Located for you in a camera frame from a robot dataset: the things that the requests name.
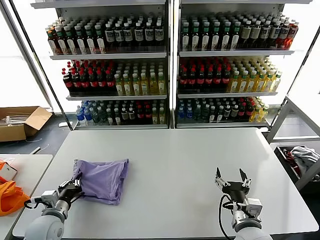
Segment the white tabletop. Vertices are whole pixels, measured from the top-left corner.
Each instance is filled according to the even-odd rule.
[[[269,234],[312,232],[318,224],[263,135],[256,128],[72,131],[34,194],[71,178],[74,159],[110,162],[129,158],[118,206],[77,200],[64,223],[66,239],[211,238],[218,224],[219,167],[227,181],[252,178],[249,197],[263,204]],[[230,236],[232,216],[222,210]],[[21,237],[40,209],[25,209],[13,229]]]
[[[16,185],[30,196],[46,171],[52,155],[29,155],[29,154],[0,154],[0,159],[13,158],[9,164],[18,172],[14,177]],[[9,215],[0,217],[0,239],[11,235],[12,227],[18,220],[23,208]]]

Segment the display shelf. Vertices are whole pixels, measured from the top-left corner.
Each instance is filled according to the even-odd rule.
[[[309,4],[313,0],[182,0],[182,4]]]
[[[269,128],[268,122],[177,123],[177,129],[199,128]]]
[[[102,6],[163,5],[165,0],[59,0],[50,2],[34,2],[34,9],[62,9]]]
[[[180,51],[180,57],[291,55],[294,50]]]
[[[256,96],[274,96],[277,92],[224,92],[224,93],[191,93],[178,94],[179,99],[195,99],[195,98],[238,98],[238,97],[256,97]]]
[[[67,96],[70,101],[97,101],[97,100],[153,100],[166,99],[167,95],[148,95],[148,96]]]
[[[167,124],[76,126],[74,130],[167,129]]]
[[[52,60],[93,60],[93,59],[158,59],[165,58],[166,52],[133,52],[107,54],[51,55]]]

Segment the yellow bottle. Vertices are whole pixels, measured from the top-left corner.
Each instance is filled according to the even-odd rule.
[[[249,81],[248,81],[248,84],[246,85],[246,87],[244,89],[244,91],[246,93],[252,93],[253,87],[255,85],[256,75],[257,75],[257,71],[252,70],[250,78],[249,78]]]
[[[233,72],[233,77],[229,83],[229,92],[230,93],[235,93],[237,86],[238,86],[238,77],[239,77],[239,71],[234,71]]]
[[[267,71],[266,70],[262,70],[259,76],[259,79],[256,82],[256,85],[253,87],[253,92],[254,93],[260,93],[266,80],[265,80],[265,75],[266,75]]]
[[[149,84],[146,78],[146,73],[144,72],[141,73],[141,89],[142,89],[143,96],[149,95]]]
[[[158,73],[158,85],[159,85],[159,94],[166,95],[165,77],[162,71]]]
[[[245,91],[245,88],[246,88],[248,82],[249,82],[248,71],[244,70],[243,73],[242,73],[241,80],[240,80],[240,85],[237,87],[237,89],[238,89],[237,92],[238,93],[243,93]]]
[[[272,85],[272,77],[274,76],[275,72],[273,70],[268,72],[267,78],[265,80],[265,83],[262,87],[261,92],[268,93],[270,91],[271,85]]]
[[[151,95],[159,94],[158,82],[156,79],[156,74],[154,72],[150,73],[150,94]]]

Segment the juice bottle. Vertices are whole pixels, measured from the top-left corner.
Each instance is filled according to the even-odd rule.
[[[254,87],[255,81],[256,81],[256,75],[257,75],[257,71],[252,70],[248,84],[247,84],[246,88],[244,89],[244,91],[246,93],[252,93],[253,87]]]
[[[150,94],[151,95],[159,94],[158,82],[156,79],[156,74],[154,72],[150,73]]]
[[[238,86],[238,93],[243,93],[248,84],[248,71],[244,70],[241,76],[240,85]]]
[[[272,83],[273,83],[272,77],[274,76],[274,74],[275,74],[275,71],[273,71],[273,70],[270,70],[270,71],[268,72],[268,75],[267,75],[267,77],[266,77],[266,80],[265,80],[265,83],[264,83],[264,85],[263,85],[263,87],[262,87],[261,92],[267,93],[267,92],[270,91],[271,85],[272,85]]]
[[[146,74],[144,72],[141,73],[141,89],[142,89],[143,96],[149,95],[149,84],[146,78]]]
[[[253,92],[254,93],[260,93],[262,91],[263,86],[265,85],[265,75],[266,75],[267,71],[266,70],[262,70],[260,72],[260,76],[259,79],[256,82],[256,85],[253,87]]]

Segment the bottle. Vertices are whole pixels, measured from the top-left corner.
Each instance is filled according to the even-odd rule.
[[[255,25],[252,26],[251,32],[250,32],[250,38],[248,40],[247,48],[248,49],[256,49],[257,48],[257,40],[261,31],[260,21],[257,20],[255,22]]]
[[[251,33],[251,21],[246,21],[245,25],[243,25],[241,34],[240,34],[240,40],[238,43],[238,48],[240,49],[247,49],[248,48],[248,43],[249,43],[249,37]]]
[[[151,95],[159,94],[158,82],[156,79],[156,74],[154,72],[150,73],[150,94]]]
[[[241,80],[240,80],[240,85],[238,86],[238,92],[239,93],[243,93],[245,91],[245,88],[248,84],[248,71],[247,70],[244,70],[243,73],[242,73],[242,77],[241,77]]]
[[[230,87],[229,87],[230,93],[235,93],[236,92],[236,89],[237,89],[237,86],[238,86],[238,77],[239,77],[239,71],[234,71],[232,79],[231,79],[230,84],[229,84],[230,85]]]
[[[253,87],[254,87],[255,82],[256,82],[256,75],[257,75],[257,71],[256,70],[252,70],[250,78],[249,78],[249,81],[248,81],[248,84],[244,89],[244,91],[246,93],[252,93]]]
[[[141,48],[144,45],[145,37],[144,37],[144,30],[141,27],[141,24],[139,22],[135,23],[134,35],[135,35],[136,46],[138,48]]]
[[[189,23],[185,21],[183,23],[183,30],[181,34],[181,50],[182,51],[188,51],[189,47]]]
[[[165,77],[162,71],[158,73],[158,86],[159,86],[159,95],[166,95]]]
[[[220,22],[215,21],[213,23],[213,35],[211,40],[211,51],[216,51],[219,48],[219,41],[220,41]]]
[[[209,42],[209,25],[208,21],[203,23],[203,33],[202,33],[202,41],[201,41],[201,51],[206,51]]]
[[[125,88],[123,83],[121,82],[120,75],[115,74],[114,78],[115,78],[115,87],[118,92],[118,96],[125,96]]]
[[[269,34],[269,39],[267,41],[267,46],[271,49],[277,48],[277,38],[279,36],[281,27],[280,27],[281,21],[275,21],[274,25],[272,26]]]
[[[199,45],[199,22],[193,22],[193,32],[191,38],[191,51],[197,51]]]
[[[216,116],[216,122],[220,123],[224,116],[224,106],[220,105]]]
[[[238,48],[238,41],[239,41],[239,37],[240,37],[240,25],[241,22],[236,21],[234,23],[234,29],[233,29],[233,34],[232,34],[232,39],[231,39],[231,43],[230,43],[230,50],[235,50]]]
[[[102,30],[101,30],[101,26],[100,25],[95,25],[95,33],[96,33],[96,41],[98,43],[99,46],[99,51],[101,54],[105,54],[106,52],[106,41],[105,38],[102,34]]]
[[[228,43],[230,38],[230,33],[229,33],[230,25],[231,25],[231,22],[229,21],[226,21],[224,23],[224,33],[221,38],[221,51],[225,51],[228,49]]]
[[[149,95],[149,84],[146,78],[146,74],[144,72],[141,73],[141,89],[142,89],[143,96]]]

